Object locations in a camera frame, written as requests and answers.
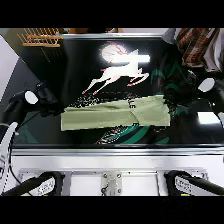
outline brown fabric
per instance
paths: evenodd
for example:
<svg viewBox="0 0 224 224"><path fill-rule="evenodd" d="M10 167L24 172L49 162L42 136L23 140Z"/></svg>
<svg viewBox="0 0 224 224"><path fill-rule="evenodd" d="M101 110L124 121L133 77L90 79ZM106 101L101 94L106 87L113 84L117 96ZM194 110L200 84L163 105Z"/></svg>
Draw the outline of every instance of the brown fabric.
<svg viewBox="0 0 224 224"><path fill-rule="evenodd" d="M182 65L202 67L204 54L218 28L182 28L176 43L183 54Z"/></svg>

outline reindeer print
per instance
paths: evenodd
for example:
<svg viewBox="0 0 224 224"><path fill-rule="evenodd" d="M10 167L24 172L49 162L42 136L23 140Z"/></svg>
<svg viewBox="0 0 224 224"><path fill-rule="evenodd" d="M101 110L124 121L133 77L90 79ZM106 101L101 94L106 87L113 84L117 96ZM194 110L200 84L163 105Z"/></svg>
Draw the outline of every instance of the reindeer print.
<svg viewBox="0 0 224 224"><path fill-rule="evenodd" d="M113 45L115 46L115 48L117 48L117 51L116 51L117 55L130 55L130 56L138 55L138 49L128 54L126 51L124 51L121 47L119 47L115 43L113 43ZM99 88L93 93L94 95L97 94L101 89L103 89L108 84L116 82L121 76L128 76L132 78L130 80L130 83L127 86L137 85L143 82L149 76L148 73L145 73L145 74L142 73L142 68L138 69L138 60L130 60L130 63L127 65L118 66L118 67L111 66L101 71L103 71L102 77L99 79L93 79L89 87L86 90L84 90L82 94L85 94L98 82L106 81L101 88ZM137 78L141 78L141 79L133 83L133 81Z"/></svg>

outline metal bracket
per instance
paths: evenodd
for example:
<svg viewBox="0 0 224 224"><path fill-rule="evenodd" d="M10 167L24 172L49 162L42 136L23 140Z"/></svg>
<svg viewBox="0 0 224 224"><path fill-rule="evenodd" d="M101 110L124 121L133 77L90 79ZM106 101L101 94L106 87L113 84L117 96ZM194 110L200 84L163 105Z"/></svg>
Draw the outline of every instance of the metal bracket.
<svg viewBox="0 0 224 224"><path fill-rule="evenodd" d="M119 196L122 193L122 173L103 172L101 182L102 196Z"/></svg>

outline white circle on robot arm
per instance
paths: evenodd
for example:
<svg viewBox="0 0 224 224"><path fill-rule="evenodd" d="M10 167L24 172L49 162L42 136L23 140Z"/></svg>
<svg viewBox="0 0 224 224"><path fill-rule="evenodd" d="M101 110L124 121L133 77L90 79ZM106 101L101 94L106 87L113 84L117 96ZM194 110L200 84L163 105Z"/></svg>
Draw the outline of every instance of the white circle on robot arm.
<svg viewBox="0 0 224 224"><path fill-rule="evenodd" d="M38 102L37 96L31 91L27 91L25 93L25 99L29 104L35 104Z"/></svg>
<svg viewBox="0 0 224 224"><path fill-rule="evenodd" d="M207 78L199 85L198 89L205 93L211 90L214 85L215 80L213 78Z"/></svg>

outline green cloth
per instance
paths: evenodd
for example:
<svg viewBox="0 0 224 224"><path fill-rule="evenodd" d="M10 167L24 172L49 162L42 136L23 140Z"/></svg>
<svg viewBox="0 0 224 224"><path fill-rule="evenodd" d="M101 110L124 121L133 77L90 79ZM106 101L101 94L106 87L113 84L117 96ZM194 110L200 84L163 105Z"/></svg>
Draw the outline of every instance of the green cloth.
<svg viewBox="0 0 224 224"><path fill-rule="evenodd" d="M163 96L120 100L92 106L68 107L61 114L61 130L131 126L170 126L169 109Z"/></svg>

